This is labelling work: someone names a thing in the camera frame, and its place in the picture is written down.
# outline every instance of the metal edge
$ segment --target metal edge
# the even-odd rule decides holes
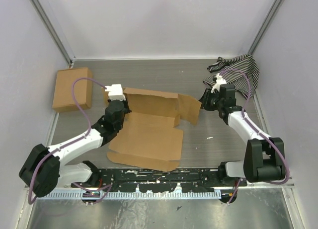
[[[68,64],[72,63],[71,58],[69,57],[65,46],[63,45],[62,41],[60,40],[57,32],[55,31],[49,17],[47,16],[47,14],[45,13],[41,3],[39,0],[30,0],[31,3],[33,4],[36,12],[39,14],[40,18],[42,19],[45,27],[47,28],[47,30],[49,31],[52,39],[54,40],[54,42],[56,43],[57,47],[59,48],[59,50],[61,51],[63,57],[65,58],[66,62]]]
[[[78,62],[93,62],[93,61],[125,61],[125,60],[212,60],[216,61],[219,56],[192,56],[192,57],[149,57],[149,58],[104,58],[104,59],[75,59],[74,61]],[[236,57],[236,55],[225,55],[223,56],[225,59],[231,59]]]
[[[297,190],[297,188],[294,188],[291,190],[293,196],[294,196],[294,199],[295,199],[295,203],[298,207],[298,212],[299,212],[299,215],[303,221],[303,225],[305,228],[308,228],[307,225],[308,225],[308,220],[306,218],[306,215],[303,213],[304,210],[303,210],[303,206],[302,206],[302,203],[300,202],[300,196],[299,196],[299,192]]]
[[[264,116],[264,113],[262,111],[262,103],[261,99],[259,98],[258,90],[256,90],[256,93],[254,95],[254,104],[256,108],[257,115],[259,117],[259,121],[261,123],[261,127],[263,128],[263,131],[270,134],[270,130],[268,129],[268,124],[266,123],[266,117]],[[284,196],[284,200],[286,202],[286,206],[288,209],[289,216],[291,218],[293,227],[295,229],[304,229],[304,220],[302,220],[301,217],[301,210],[299,208],[299,205],[296,203],[298,202],[297,196],[293,193],[294,187],[288,188],[282,186],[282,192]]]
[[[49,195],[39,200],[76,200],[83,199],[82,194],[84,190],[81,189],[56,189]],[[216,189],[214,192],[201,192],[201,193],[182,193],[180,186],[177,186],[173,192],[162,192],[162,193],[142,193],[139,189],[136,192],[110,192],[104,200],[129,200],[129,199],[220,199],[221,191]]]
[[[257,48],[259,42],[261,41],[261,39],[262,39],[263,35],[265,34],[269,24],[272,22],[275,14],[277,13],[278,8],[281,6],[283,1],[284,0],[275,0],[274,1],[273,5],[269,9],[269,12],[268,12],[266,18],[265,18],[261,28],[259,29],[259,31],[258,31],[258,33],[257,33],[257,35],[256,35],[256,37],[255,37],[250,49],[249,49],[249,51],[248,51],[248,54],[251,54],[251,55],[254,54],[255,49]]]
[[[305,224],[300,214],[297,202],[295,200],[293,189],[283,188],[282,191],[290,218],[292,220],[293,227],[295,229],[305,229]]]
[[[16,229],[26,229],[28,227],[33,208],[33,205],[29,205],[28,203],[28,190],[24,190],[23,192],[25,193],[25,200],[15,227]]]
[[[72,69],[74,66],[74,62],[71,62],[69,64],[69,69]],[[54,115],[52,117],[50,126],[49,126],[49,131],[48,131],[48,135],[47,135],[47,139],[46,139],[46,146],[49,146],[52,143],[52,139],[54,136],[54,132],[55,132],[55,128],[56,128],[56,124],[58,122],[58,118],[59,118],[59,113],[54,112]],[[22,209],[18,218],[18,221],[16,223],[16,227],[15,229],[26,229],[30,220],[30,216],[31,216],[31,212],[32,212],[32,208],[33,208],[33,204],[29,205],[28,203],[28,187],[25,186],[24,191],[25,192],[25,199],[24,199],[24,203],[22,205]]]

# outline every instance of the white wall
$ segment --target white wall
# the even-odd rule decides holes
[[[56,70],[67,67],[29,0],[0,0],[0,228],[21,210],[18,177],[33,146],[45,143]]]
[[[77,59],[112,59],[246,53],[274,0],[40,1]]]
[[[285,142],[309,228],[318,225],[318,0],[285,0],[255,58],[268,125]]]

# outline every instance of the wire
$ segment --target wire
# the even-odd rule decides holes
[[[86,190],[87,192],[96,192],[95,189],[87,189],[87,188],[84,188],[84,187],[80,186],[80,185],[77,184],[77,183],[73,183],[73,184],[74,184],[76,187],[78,187],[78,188],[80,188],[80,189],[82,189],[82,190]],[[98,200],[96,200],[95,202],[93,202],[93,204],[96,204],[96,203],[101,202],[101,201],[104,199],[104,197],[107,196],[107,194],[109,193],[109,191],[110,191],[110,189],[111,189],[111,184],[106,185],[106,186],[100,188],[99,191],[102,191],[102,190],[104,190],[104,189],[107,189],[106,193],[105,193],[100,199],[98,199]]]
[[[289,176],[290,176],[289,166],[288,166],[287,161],[285,160],[285,158],[284,158],[284,156],[282,155],[282,153],[280,153],[279,149],[275,146],[275,144],[274,144],[273,142],[271,142],[271,140],[270,140],[268,137],[266,137],[263,133],[261,133],[261,132],[253,125],[253,123],[252,123],[251,121],[249,121],[249,120],[245,117],[245,108],[246,108],[246,106],[247,106],[249,100],[251,99],[251,87],[250,87],[249,80],[248,80],[246,74],[245,74],[243,71],[239,70],[239,69],[227,69],[227,70],[223,70],[223,71],[220,72],[220,75],[222,75],[222,74],[224,74],[224,73],[226,73],[226,72],[230,72],[230,71],[234,71],[234,72],[239,72],[239,73],[241,73],[241,74],[243,75],[243,77],[245,78],[245,80],[246,80],[246,82],[247,82],[247,85],[248,85],[248,96],[247,96],[247,100],[246,100],[246,102],[245,102],[245,104],[244,104],[244,106],[243,106],[243,108],[242,108],[242,111],[241,111],[243,119],[248,123],[249,126],[251,126],[251,128],[252,128],[255,132],[257,132],[258,135],[260,135],[262,138],[264,138],[264,139],[274,148],[274,150],[277,152],[277,154],[278,154],[279,157],[281,158],[281,160],[282,160],[282,162],[283,162],[283,164],[284,164],[284,166],[285,166],[285,168],[286,168],[286,177],[285,177],[285,179],[284,179],[283,181],[281,181],[281,182],[267,181],[266,183],[276,184],[276,185],[284,184],[284,183],[288,182]]]
[[[100,184],[99,184],[99,187],[98,187],[97,190],[99,190],[101,188],[101,186],[103,185],[103,180],[102,179],[100,179],[99,182],[100,182]]]
[[[228,202],[227,202],[228,205],[231,203],[231,201],[233,200],[235,194],[238,192],[238,190],[239,190],[239,183],[240,183],[241,181],[243,181],[242,178],[240,178],[240,179],[238,180],[238,183],[237,183],[236,186],[235,186],[234,193],[232,194],[232,196],[230,197],[230,199],[229,199]]]
[[[65,145],[62,145],[60,146],[59,148],[56,148],[55,150],[51,151],[50,153],[48,153],[47,155],[45,155],[41,160],[40,162],[36,165],[35,167],[35,170],[32,174],[32,178],[31,178],[31,182],[30,182],[30,187],[29,187],[29,193],[28,193],[28,203],[31,205],[35,202],[36,200],[36,196],[34,198],[32,198],[32,191],[33,191],[33,187],[34,187],[34,182],[35,182],[35,178],[36,178],[36,175],[38,174],[38,171],[41,167],[41,165],[44,163],[44,161],[49,158],[50,156],[52,156],[53,154],[55,154],[57,151],[61,151],[62,149],[64,149],[65,147],[67,146],[70,146],[82,139],[84,139],[86,136],[88,136],[90,134],[90,131],[91,131],[91,122],[90,122],[90,119],[88,117],[88,115],[85,113],[85,111],[81,108],[81,106],[79,105],[78,101],[76,100],[76,97],[75,97],[75,93],[74,93],[74,87],[75,87],[75,84],[80,81],[80,80],[90,80],[92,81],[93,83],[97,84],[97,85],[100,85],[102,88],[106,89],[106,86],[104,86],[103,84],[99,83],[98,81],[96,81],[95,79],[92,79],[90,77],[81,77],[81,78],[78,78],[76,79],[73,84],[72,84],[72,98],[73,98],[73,101],[75,103],[75,105],[78,107],[78,109],[81,111],[81,113],[84,115],[84,117],[86,118],[87,120],[87,123],[88,123],[88,129],[87,129],[87,132],[81,136],[81,137],[78,137],[76,138],[75,140],[71,141],[71,142],[68,142],[66,143]],[[86,190],[86,191],[89,191],[88,189],[86,188],[83,188],[83,187],[80,187],[81,189],[83,190]]]

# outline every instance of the white cable tray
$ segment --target white cable tray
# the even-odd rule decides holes
[[[74,200],[81,199],[83,190],[54,190],[45,197],[39,198],[41,200]],[[163,193],[122,193],[122,192],[112,192],[108,193],[104,200],[124,200],[124,199],[220,199],[221,191],[215,190],[214,192],[206,193],[182,193],[178,191],[174,192],[163,192]]]

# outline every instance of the small cardboard box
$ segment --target small cardboard box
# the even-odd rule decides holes
[[[172,171],[181,159],[183,131],[180,119],[195,125],[201,103],[194,97],[171,92],[126,88],[131,113],[123,129],[110,142],[108,158],[115,163]]]
[[[78,108],[72,98],[73,82],[80,77],[93,77],[88,68],[65,69],[57,73],[52,108],[56,112],[75,111]],[[83,109],[91,108],[93,83],[80,80],[74,87],[74,94]]]

